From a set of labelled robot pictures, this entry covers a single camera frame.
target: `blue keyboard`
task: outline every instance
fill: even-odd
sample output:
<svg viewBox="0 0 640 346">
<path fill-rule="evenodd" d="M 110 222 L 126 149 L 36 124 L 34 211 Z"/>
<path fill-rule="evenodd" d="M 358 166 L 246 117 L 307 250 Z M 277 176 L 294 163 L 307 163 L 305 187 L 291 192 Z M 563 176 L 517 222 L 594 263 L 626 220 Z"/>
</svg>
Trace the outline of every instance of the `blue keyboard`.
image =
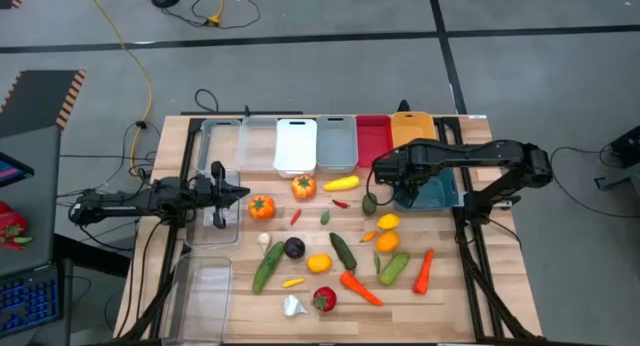
<svg viewBox="0 0 640 346">
<path fill-rule="evenodd" d="M 55 265 L 0 279 L 0 337 L 62 317 L 64 275 Z"/>
</svg>

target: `green cucumber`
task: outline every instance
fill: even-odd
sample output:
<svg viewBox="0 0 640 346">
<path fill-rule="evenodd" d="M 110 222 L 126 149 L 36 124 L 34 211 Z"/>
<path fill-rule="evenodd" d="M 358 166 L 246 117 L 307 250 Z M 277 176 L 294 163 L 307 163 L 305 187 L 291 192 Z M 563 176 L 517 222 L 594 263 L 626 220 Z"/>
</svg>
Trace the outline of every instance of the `green cucumber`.
<svg viewBox="0 0 640 346">
<path fill-rule="evenodd" d="M 347 243 L 344 242 L 342 237 L 333 232 L 329 234 L 329 238 L 331 239 L 331 246 L 333 246 L 333 249 L 336 250 L 338 258 L 344 265 L 344 268 L 348 271 L 355 270 L 356 266 L 358 266 L 358 263 L 356 262 L 356 258 L 353 257 L 351 250 L 349 250 L 349 246 L 347 246 Z"/>
<path fill-rule="evenodd" d="M 273 247 L 271 247 L 271 250 L 269 250 L 269 252 L 267 252 L 267 254 L 264 256 L 264 259 L 262 259 L 262 263 L 260 263 L 260 266 L 258 267 L 258 271 L 256 271 L 256 275 L 253 278 L 254 294 L 257 295 L 260 292 L 262 292 L 264 285 L 266 285 L 267 280 L 269 280 L 269 277 L 271 277 L 273 272 L 276 270 L 276 267 L 278 266 L 278 263 L 280 262 L 280 259 L 282 258 L 283 254 L 284 254 L 284 242 L 278 241 L 273 245 Z"/>
<path fill-rule="evenodd" d="M 383 286 L 391 286 L 400 275 L 400 272 L 407 267 L 409 263 L 409 254 L 406 252 L 399 253 L 389 261 L 387 266 L 384 267 L 380 276 L 378 276 L 378 280 Z"/>
<path fill-rule="evenodd" d="M 378 198 L 376 197 L 376 195 L 372 193 L 365 194 L 362 198 L 362 212 L 364 212 L 364 214 L 367 216 L 371 216 L 376 213 L 376 209 L 378 208 L 376 202 L 378 202 Z"/>
</svg>

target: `wooden table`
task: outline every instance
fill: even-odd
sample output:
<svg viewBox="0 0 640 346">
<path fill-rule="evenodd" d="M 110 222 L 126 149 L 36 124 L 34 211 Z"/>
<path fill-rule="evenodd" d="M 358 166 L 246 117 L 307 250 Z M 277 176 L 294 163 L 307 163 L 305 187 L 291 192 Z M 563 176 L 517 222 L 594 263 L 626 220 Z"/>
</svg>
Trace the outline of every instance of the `wooden table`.
<svg viewBox="0 0 640 346">
<path fill-rule="evenodd" d="M 153 179 L 177 176 L 180 172 L 184 152 L 189 117 L 170 116 L 165 120 L 162 137 L 158 145 Z M 489 123 L 483 117 L 461 116 L 460 123 L 465 143 L 484 143 L 491 139 Z M 198 155 L 196 142 L 194 158 Z M 364 178 L 368 170 L 356 168 L 356 174 Z M 499 177 L 497 169 L 478 168 L 470 170 L 474 187 L 480 189 Z M 358 243 L 361 236 L 376 229 L 377 217 L 392 206 L 379 208 L 376 215 L 363 217 L 360 203 L 364 195 L 364 186 L 359 188 L 327 193 L 322 184 L 339 175 L 316 173 L 319 183 L 318 193 L 310 202 L 298 202 L 291 195 L 291 180 L 281 179 L 273 174 L 243 174 L 242 185 L 251 188 L 252 195 L 267 193 L 276 202 L 276 216 L 271 221 L 260 222 L 249 217 L 244 218 L 237 246 L 222 249 L 194 249 L 198 256 L 226 256 L 233 263 L 233 283 L 229 299 L 229 311 L 224 336 L 225 342 L 437 342 L 437 341 L 473 341 L 473 327 L 467 300 L 467 292 L 462 276 L 459 252 L 454 242 L 454 222 L 449 211 L 431 213 L 403 213 L 401 224 L 396 229 L 401 237 L 400 249 L 410 253 L 411 260 L 397 282 L 389 288 L 378 284 L 373 264 L 373 244 Z M 372 192 L 379 200 L 386 200 L 390 190 L 386 186 L 372 186 Z M 332 206 L 331 198 L 349 203 L 352 207 L 342 210 Z M 241 201 L 241 211 L 247 214 L 246 205 L 251 195 Z M 294 226 L 289 226 L 293 213 L 301 208 L 301 218 Z M 331 209 L 332 218 L 328 225 L 321 226 L 320 214 Z M 513 219 L 510 211 L 496 210 L 492 218 L 512 230 Z M 160 227 L 150 241 L 146 256 L 144 289 L 142 299 L 138 300 L 140 289 L 142 250 L 151 229 L 157 219 L 143 218 L 136 241 L 136 254 L 133 260 L 134 281 L 132 310 L 141 302 L 142 310 L 151 301 L 158 287 L 160 268 L 167 238 L 167 227 Z M 307 254 L 327 253 L 334 259 L 332 270 L 328 274 L 311 275 L 305 262 L 293 261 L 283 257 L 276 273 L 271 277 L 261 295 L 251 293 L 253 275 L 262 260 L 262 253 L 256 242 L 259 233 L 268 231 L 273 242 L 288 237 L 301 238 L 307 245 Z M 345 290 L 339 283 L 343 266 L 329 243 L 329 232 L 341 235 L 350 245 L 358 261 L 358 278 L 374 294 L 385 302 L 382 307 L 368 304 L 360 296 Z M 179 238 L 184 239 L 184 230 Z M 493 272 L 495 289 L 503 301 L 534 334 L 541 334 L 533 297 L 527 279 L 522 254 L 512 236 L 494 225 L 484 226 L 487 253 Z M 182 243 L 179 242 L 177 253 Z M 431 268 L 429 292 L 426 296 L 415 295 L 411 291 L 425 252 L 433 248 L 435 258 Z M 382 256 L 383 265 L 389 256 Z M 304 277 L 305 282 L 291 289 L 283 289 L 282 281 Z M 129 279 L 124 291 L 116 332 L 125 316 L 129 295 Z M 305 304 L 309 304 L 312 293 L 320 286 L 330 286 L 338 296 L 338 305 L 327 314 L 319 315 L 309 307 L 309 315 L 299 315 L 288 319 L 283 315 L 282 301 L 293 294 Z M 490 334 L 488 306 L 478 290 L 485 333 Z M 125 325 L 125 331 L 131 327 L 135 317 L 131 313 Z M 207 330 L 193 330 L 191 336 L 206 338 Z"/>
</svg>

